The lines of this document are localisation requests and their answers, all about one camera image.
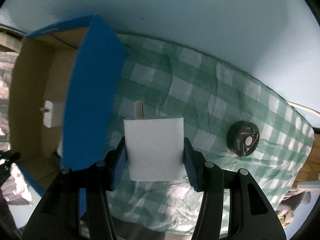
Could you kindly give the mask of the white charger block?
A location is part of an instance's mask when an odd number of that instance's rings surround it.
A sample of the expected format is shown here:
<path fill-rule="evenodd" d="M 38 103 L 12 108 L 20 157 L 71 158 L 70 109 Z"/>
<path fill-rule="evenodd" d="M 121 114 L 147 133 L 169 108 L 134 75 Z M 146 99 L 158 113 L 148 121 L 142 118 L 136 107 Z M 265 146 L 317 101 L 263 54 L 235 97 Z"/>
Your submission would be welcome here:
<path fill-rule="evenodd" d="M 146 116 L 142 101 L 136 101 L 134 109 L 135 117 L 124 120 L 130 179 L 150 182 L 182 179 L 183 117 Z"/>

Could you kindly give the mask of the black round cooling fan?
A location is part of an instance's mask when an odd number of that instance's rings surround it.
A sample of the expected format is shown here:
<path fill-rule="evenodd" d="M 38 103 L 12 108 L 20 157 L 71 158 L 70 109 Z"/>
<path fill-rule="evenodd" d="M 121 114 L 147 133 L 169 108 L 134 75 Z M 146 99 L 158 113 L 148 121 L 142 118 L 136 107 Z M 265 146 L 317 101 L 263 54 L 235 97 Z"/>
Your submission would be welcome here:
<path fill-rule="evenodd" d="M 259 144 L 260 132 L 256 124 L 247 121 L 237 121 L 232 124 L 227 133 L 227 146 L 239 157 L 251 155 Z"/>

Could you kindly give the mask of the green checkered tablecloth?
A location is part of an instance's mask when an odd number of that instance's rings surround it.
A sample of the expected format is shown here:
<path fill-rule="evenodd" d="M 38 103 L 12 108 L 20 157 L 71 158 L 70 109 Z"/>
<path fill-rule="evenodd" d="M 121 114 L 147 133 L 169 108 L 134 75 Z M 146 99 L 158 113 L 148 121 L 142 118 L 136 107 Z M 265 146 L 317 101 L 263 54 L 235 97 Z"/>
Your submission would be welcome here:
<path fill-rule="evenodd" d="M 123 120 L 143 101 L 146 116 L 179 115 L 184 136 L 207 160 L 225 170 L 247 169 L 276 209 L 310 154 L 314 131 L 286 100 L 247 73 L 173 43 L 118 34 L 128 56 L 108 127 L 107 149 L 124 136 Z M 237 121 L 257 125 L 260 140 L 249 157 L 226 144 Z M 202 200 L 188 177 L 134 182 L 126 168 L 121 184 L 107 192 L 111 215 L 162 232 L 193 233 Z"/>

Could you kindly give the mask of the blue cardboard box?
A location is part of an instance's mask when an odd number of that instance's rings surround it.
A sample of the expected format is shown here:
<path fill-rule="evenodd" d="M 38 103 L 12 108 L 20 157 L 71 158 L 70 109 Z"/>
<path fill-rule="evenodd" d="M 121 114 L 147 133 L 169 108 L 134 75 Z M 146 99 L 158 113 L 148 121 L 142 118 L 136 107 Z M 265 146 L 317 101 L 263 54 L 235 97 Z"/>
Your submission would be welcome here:
<path fill-rule="evenodd" d="M 108 123 L 127 51 L 97 14 L 56 22 L 25 35 L 9 89 L 12 152 L 40 195 L 59 168 L 49 160 L 62 151 L 61 167 L 81 170 L 103 158 Z M 64 101 L 62 126 L 43 124 L 45 101 Z"/>

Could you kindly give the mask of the white slim charger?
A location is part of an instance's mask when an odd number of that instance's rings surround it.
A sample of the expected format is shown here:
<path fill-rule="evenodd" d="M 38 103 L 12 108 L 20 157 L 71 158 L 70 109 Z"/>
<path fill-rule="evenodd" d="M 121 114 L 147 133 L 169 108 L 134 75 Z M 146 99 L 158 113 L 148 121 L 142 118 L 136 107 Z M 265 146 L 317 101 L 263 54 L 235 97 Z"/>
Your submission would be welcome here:
<path fill-rule="evenodd" d="M 44 126 L 48 128 L 62 126 L 64 110 L 64 101 L 45 101 L 44 106 L 40 108 Z"/>

